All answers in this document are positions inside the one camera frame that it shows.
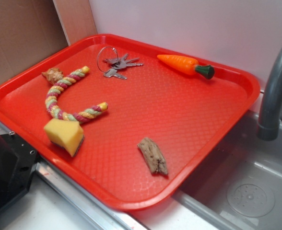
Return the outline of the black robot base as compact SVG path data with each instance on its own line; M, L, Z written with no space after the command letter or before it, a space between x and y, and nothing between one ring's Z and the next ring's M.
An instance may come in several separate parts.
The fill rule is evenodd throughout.
M29 192L37 150L16 133L0 134L0 213Z

